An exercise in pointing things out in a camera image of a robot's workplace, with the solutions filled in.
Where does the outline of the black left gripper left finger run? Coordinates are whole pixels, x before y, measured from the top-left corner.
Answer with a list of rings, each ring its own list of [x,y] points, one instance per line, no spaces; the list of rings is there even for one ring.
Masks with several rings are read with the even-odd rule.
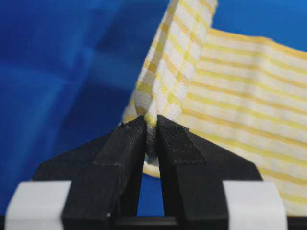
[[[134,216],[142,179],[143,117],[39,165],[17,186],[3,230],[108,230],[112,214]]]

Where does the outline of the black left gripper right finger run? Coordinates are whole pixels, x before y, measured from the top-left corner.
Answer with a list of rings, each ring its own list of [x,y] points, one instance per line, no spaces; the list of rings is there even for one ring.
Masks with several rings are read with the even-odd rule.
[[[161,115],[157,143],[164,212],[185,230],[304,230],[256,165]]]

